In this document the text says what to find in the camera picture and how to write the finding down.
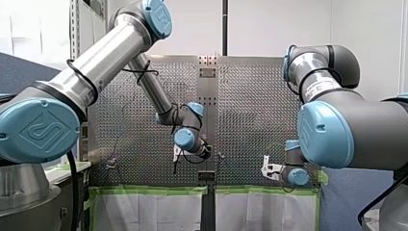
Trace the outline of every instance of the black cable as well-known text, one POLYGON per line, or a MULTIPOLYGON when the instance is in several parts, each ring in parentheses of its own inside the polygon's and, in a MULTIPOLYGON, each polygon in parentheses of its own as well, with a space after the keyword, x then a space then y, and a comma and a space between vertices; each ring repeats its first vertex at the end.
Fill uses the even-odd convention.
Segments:
POLYGON ((194 128, 194 129, 196 129, 196 130, 200 130, 201 128, 202 128, 202 126, 203 126, 203 121, 201 120, 201 116, 198 114, 198 113, 196 113, 189 105, 187 105, 187 104, 182 104, 181 106, 180 106, 180 109, 182 108, 182 107, 187 107, 196 117, 197 117, 197 119, 198 119, 198 121, 200 122, 200 128, 198 129, 198 128, 194 128, 194 127, 190 127, 190 128, 194 128))
POLYGON ((78 226, 78 214, 79 214, 79 181, 78 174, 75 165, 74 154, 71 150, 66 153, 66 157, 69 161, 69 168, 71 170, 71 179, 72 179, 72 222, 71 222, 71 231, 76 231, 78 226))
POLYGON ((138 80, 136 83, 140 86, 140 79, 141 77, 144 76, 145 73, 154 73, 156 76, 159 75, 159 71, 157 70, 149 70, 148 68, 150 67, 150 60, 147 61, 146 65, 144 66, 143 70, 132 70, 132 69, 126 69, 123 68, 123 71, 131 72, 131 73, 139 73, 140 76, 138 77, 138 80))
POLYGON ((177 154, 177 159, 174 162, 174 166, 173 166, 173 174, 177 173, 177 164, 178 164, 178 160, 180 159, 180 154, 181 154, 181 149, 179 151, 179 153, 177 154))
POLYGON ((210 153, 210 155, 209 155, 206 159, 202 159, 202 160, 199 161, 199 162, 194 162, 194 161, 192 161, 192 160, 189 160, 189 158, 187 158, 186 154, 184 153, 184 150, 182 150, 182 153, 183 153, 184 159, 186 159, 186 161, 189 162, 190 164, 194 164, 194 165, 198 165, 198 164, 204 163, 204 162, 207 161, 207 160, 210 158, 210 156, 211 156, 211 153, 210 153))
POLYGON ((90 87, 92 88, 92 93, 93 93, 93 100, 92 102, 90 102, 89 105, 92 105, 96 102, 96 100, 98 100, 99 97, 99 92, 98 89, 96 88, 96 85, 87 77, 85 76, 81 70, 79 70, 77 67, 75 67, 72 62, 74 62, 73 60, 66 60, 66 64, 79 76, 81 76, 85 81, 87 81, 87 83, 90 85, 90 87))
POLYGON ((13 98, 15 98, 16 94, 5 94, 0 95, 0 105, 9 102, 13 98))
POLYGON ((404 175, 402 175, 399 180, 395 181, 387 190, 383 193, 378 195, 370 204, 368 204, 359 214, 358 214, 358 222, 360 225, 363 225, 363 216, 366 212, 368 212, 372 207, 378 204, 381 200, 387 197, 390 193, 392 193, 396 188, 398 188, 406 179, 408 179, 408 170, 405 171, 404 175))
POLYGON ((330 75, 333 77, 333 79, 338 82, 339 85, 341 84, 342 75, 336 69, 329 68, 329 67, 322 67, 322 68, 317 68, 317 69, 313 69, 309 71, 307 74, 305 74, 305 76, 303 77, 303 79, 300 81, 300 84, 299 84, 299 98, 303 104, 305 103, 305 101, 303 99, 302 88, 303 88, 303 84, 305 83, 306 79, 309 76, 312 76, 313 74, 316 74, 317 72, 322 72, 324 70, 328 71, 330 75))
POLYGON ((295 95, 299 95, 299 92, 297 92, 296 90, 294 90, 289 82, 286 82, 286 86, 288 86, 288 89, 289 89, 292 93, 294 93, 295 95))

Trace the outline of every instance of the green tape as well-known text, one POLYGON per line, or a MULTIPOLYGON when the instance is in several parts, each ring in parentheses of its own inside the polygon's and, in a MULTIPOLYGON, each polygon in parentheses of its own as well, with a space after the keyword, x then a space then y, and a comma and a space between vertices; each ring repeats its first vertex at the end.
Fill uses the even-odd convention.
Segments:
POLYGON ((319 191, 310 189, 294 189, 292 192, 285 192, 280 187, 262 187, 262 186, 217 186, 218 194, 233 193, 269 193, 269 194, 292 194, 292 195, 317 195, 319 191))
POLYGON ((329 176, 323 170, 318 171, 318 182, 323 183, 323 185, 329 184, 329 176))
MULTIPOLYGON (((88 165, 88 164, 89 164, 88 162, 75 162, 75 166, 77 168, 83 167, 83 166, 88 165)), ((58 170, 70 170, 71 168, 69 168, 69 164, 65 164, 65 165, 63 165, 61 167, 55 167, 55 169, 58 169, 58 170)))
POLYGON ((107 186, 90 187, 90 193, 100 194, 151 194, 151 195, 198 195, 206 194, 206 187, 150 187, 150 186, 107 186))
POLYGON ((320 191, 316 197, 315 230, 320 230, 320 191))

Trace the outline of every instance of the metal link tube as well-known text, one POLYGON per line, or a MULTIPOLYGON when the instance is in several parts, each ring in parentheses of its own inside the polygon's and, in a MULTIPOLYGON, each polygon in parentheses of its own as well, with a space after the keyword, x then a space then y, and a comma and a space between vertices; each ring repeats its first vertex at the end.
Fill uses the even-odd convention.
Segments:
MULTIPOLYGON (((129 63, 129 67, 132 70, 143 70, 146 64, 147 57, 144 54, 140 54, 129 63)), ((140 76, 139 73, 135 73, 135 75, 138 78, 140 76)), ((140 85, 158 114, 170 111, 172 107, 171 101, 157 76, 150 72, 144 73, 140 79, 140 85)))
MULTIPOLYGON (((73 65, 80 69, 100 92, 145 46, 143 32, 137 31, 131 23, 122 22, 73 62, 73 65)), ((71 68, 66 68, 44 84, 65 94, 83 111, 94 97, 91 86, 71 68)))

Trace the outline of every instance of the green edge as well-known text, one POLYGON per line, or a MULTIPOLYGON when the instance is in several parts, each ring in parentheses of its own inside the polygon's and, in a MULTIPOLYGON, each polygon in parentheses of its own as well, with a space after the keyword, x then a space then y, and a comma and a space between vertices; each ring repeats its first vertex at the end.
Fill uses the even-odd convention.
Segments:
MULTIPOLYGON (((151 194, 151 195, 198 195, 206 194, 206 187, 151 187, 151 186, 106 186, 106 187, 90 187, 89 188, 89 203, 90 213, 94 214, 95 199, 98 195, 103 194, 151 194)), ((320 221, 320 191, 311 191, 310 189, 294 189, 292 192, 284 192, 280 187, 261 187, 261 186, 217 186, 218 194, 232 193, 270 193, 270 194, 292 194, 301 196, 316 197, 316 231, 319 231, 320 221)), ((93 230, 93 216, 90 219, 90 230, 93 230)))

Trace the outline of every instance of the white wall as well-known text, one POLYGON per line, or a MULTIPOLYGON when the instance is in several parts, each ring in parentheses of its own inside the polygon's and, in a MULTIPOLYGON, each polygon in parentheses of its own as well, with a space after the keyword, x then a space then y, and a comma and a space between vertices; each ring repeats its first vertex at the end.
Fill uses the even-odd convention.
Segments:
POLYGON ((292 44, 326 44, 330 9, 328 0, 229 1, 228 55, 282 57, 292 44))
MULTIPOLYGON (((135 0, 108 0, 108 15, 135 0)), ((222 1, 166 0, 173 21, 169 38, 158 41, 153 55, 214 55, 221 53, 222 1)))
POLYGON ((357 89, 369 100, 399 93, 403 0, 333 0, 332 42, 349 48, 361 67, 357 89))
POLYGON ((69 0, 0 0, 0 52, 61 68, 69 59, 69 0))

